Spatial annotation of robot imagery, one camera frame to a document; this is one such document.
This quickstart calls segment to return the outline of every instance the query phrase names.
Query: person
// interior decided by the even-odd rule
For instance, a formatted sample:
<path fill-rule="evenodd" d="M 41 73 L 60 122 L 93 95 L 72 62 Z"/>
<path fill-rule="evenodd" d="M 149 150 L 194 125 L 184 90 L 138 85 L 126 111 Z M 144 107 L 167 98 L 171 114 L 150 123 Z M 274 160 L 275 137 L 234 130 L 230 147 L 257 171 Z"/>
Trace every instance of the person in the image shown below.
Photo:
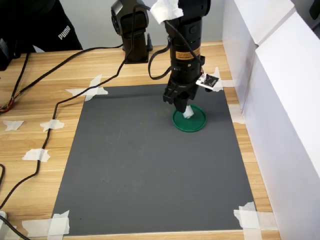
<path fill-rule="evenodd" d="M 82 50 L 59 0 L 0 0 L 0 38 L 18 54 Z"/>
<path fill-rule="evenodd" d="M 320 15 L 320 0 L 314 0 L 311 8 L 310 8 L 310 15 L 313 20 L 316 20 Z"/>

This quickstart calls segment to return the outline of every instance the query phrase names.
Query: white paper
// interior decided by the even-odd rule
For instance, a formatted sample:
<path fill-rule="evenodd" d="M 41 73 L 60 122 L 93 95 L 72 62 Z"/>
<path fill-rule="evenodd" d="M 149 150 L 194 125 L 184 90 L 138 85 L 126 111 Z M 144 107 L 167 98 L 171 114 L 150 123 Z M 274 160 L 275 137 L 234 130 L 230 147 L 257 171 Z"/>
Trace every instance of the white paper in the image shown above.
<path fill-rule="evenodd" d="M 50 156 L 48 155 L 48 150 L 44 150 L 42 148 L 38 149 L 31 149 L 28 151 L 22 160 L 28 160 L 28 161 L 37 161 L 40 160 L 41 162 L 48 162 Z"/>
<path fill-rule="evenodd" d="M 184 12 L 179 8 L 178 2 L 179 0 L 158 0 L 151 7 L 150 12 L 159 24 L 166 20 L 180 18 Z"/>
<path fill-rule="evenodd" d="M 60 120 L 51 119 L 49 122 L 44 122 L 40 124 L 43 127 L 43 131 L 47 131 L 48 129 L 62 129 L 65 124 L 60 122 Z"/>
<path fill-rule="evenodd" d="M 5 131 L 14 131 L 18 130 L 20 126 L 24 123 L 25 121 L 3 121 L 3 123 L 6 125 Z"/>

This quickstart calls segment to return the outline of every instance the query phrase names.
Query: white cardboard box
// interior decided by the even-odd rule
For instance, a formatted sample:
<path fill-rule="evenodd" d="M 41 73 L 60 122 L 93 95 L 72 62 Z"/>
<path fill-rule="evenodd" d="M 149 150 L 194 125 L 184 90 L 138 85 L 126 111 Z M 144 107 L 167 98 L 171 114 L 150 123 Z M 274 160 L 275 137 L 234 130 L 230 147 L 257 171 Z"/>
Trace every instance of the white cardboard box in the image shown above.
<path fill-rule="evenodd" d="M 290 0 L 225 0 L 223 46 L 243 109 L 256 46 L 295 12 Z"/>
<path fill-rule="evenodd" d="M 257 50 L 243 110 L 283 240 L 320 239 L 320 41 L 294 13 Z"/>

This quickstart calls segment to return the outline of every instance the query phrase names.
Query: orange label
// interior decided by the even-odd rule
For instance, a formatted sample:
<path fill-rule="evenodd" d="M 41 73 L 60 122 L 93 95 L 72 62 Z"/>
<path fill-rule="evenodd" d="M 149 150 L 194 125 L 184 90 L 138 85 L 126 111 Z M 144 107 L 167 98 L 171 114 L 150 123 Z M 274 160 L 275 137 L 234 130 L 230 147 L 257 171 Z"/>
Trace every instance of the orange label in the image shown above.
<path fill-rule="evenodd" d="M 194 50 L 195 55 L 199 56 L 200 55 L 200 47 Z M 175 52 L 175 58 L 178 60 L 192 60 L 194 59 L 194 56 L 192 56 L 191 52 L 186 51 L 176 51 Z"/>

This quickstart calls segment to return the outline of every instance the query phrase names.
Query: white tissue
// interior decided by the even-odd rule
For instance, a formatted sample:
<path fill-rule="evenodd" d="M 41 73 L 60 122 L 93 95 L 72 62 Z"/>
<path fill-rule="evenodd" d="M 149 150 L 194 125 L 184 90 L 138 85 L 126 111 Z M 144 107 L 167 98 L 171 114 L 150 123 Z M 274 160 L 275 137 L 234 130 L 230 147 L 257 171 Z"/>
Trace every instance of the white tissue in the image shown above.
<path fill-rule="evenodd" d="M 178 2 L 179 0 L 158 0 L 151 7 L 150 12 L 159 24 L 165 20 L 180 18 L 184 12 L 178 7 Z"/>
<path fill-rule="evenodd" d="M 185 112 L 183 114 L 185 119 L 189 119 L 194 115 L 194 111 L 192 110 L 191 106 L 186 106 Z"/>

